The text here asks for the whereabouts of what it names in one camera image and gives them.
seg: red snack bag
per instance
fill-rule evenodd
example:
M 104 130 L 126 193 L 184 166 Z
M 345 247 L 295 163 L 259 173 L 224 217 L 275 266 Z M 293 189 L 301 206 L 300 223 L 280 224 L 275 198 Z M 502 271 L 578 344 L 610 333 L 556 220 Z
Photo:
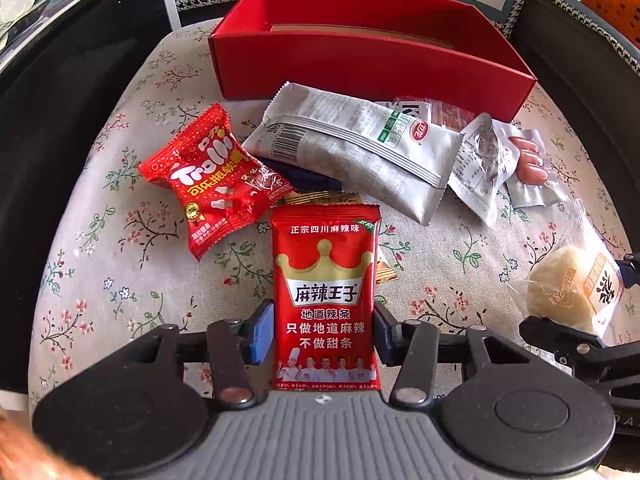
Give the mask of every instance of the red snack bag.
M 377 205 L 273 210 L 275 388 L 380 389 L 372 324 L 379 222 Z
M 189 250 L 198 260 L 220 238 L 257 222 L 294 190 L 238 144 L 220 104 L 140 164 L 140 173 L 173 188 L 189 222 Z

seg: red cardboard box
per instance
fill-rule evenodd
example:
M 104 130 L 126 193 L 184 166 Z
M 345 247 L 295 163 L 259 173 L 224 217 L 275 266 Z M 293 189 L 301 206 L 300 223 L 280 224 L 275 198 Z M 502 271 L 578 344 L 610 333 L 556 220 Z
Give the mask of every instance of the red cardboard box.
M 228 100 L 273 98 L 292 81 L 509 122 L 536 82 L 491 22 L 455 0 L 240 0 L 209 47 Z

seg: metal screw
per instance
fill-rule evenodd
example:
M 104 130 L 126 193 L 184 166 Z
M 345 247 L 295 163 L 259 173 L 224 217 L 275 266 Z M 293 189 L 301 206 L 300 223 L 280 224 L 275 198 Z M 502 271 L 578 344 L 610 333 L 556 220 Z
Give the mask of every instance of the metal screw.
M 427 400 L 427 394 L 420 388 L 400 388 L 396 391 L 396 399 L 405 404 L 420 404 Z
M 318 404 L 328 404 L 329 402 L 331 402 L 332 398 L 327 394 L 322 394 L 320 396 L 317 396 L 314 400 Z
M 246 388 L 225 388 L 220 393 L 220 400 L 227 404 L 244 404 L 253 397 L 253 394 Z

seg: orange label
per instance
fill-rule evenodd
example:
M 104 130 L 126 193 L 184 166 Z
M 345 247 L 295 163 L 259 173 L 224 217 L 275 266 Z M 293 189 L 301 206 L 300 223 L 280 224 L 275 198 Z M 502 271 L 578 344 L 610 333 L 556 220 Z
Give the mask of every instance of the orange label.
M 602 269 L 604 268 L 604 264 L 607 262 L 607 259 L 604 254 L 598 253 L 596 259 L 593 263 L 593 267 L 589 271 L 587 278 L 584 280 L 584 295 L 589 297 L 593 292 L 594 287 L 596 286 L 596 282 L 602 273 Z
M 558 304 L 559 301 L 562 300 L 567 294 L 567 291 L 571 287 L 571 282 L 574 280 L 576 270 L 573 267 L 569 267 L 564 275 L 564 279 L 562 280 L 562 284 L 560 285 L 560 290 L 554 292 L 549 301 L 551 304 Z

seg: bun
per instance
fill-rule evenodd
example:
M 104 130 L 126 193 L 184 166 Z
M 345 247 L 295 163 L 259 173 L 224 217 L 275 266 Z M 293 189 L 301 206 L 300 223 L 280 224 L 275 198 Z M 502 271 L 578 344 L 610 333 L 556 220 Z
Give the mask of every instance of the bun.
M 593 332 L 597 313 L 583 287 L 593 259 L 593 255 L 575 246 L 548 254 L 529 275 L 529 314 Z

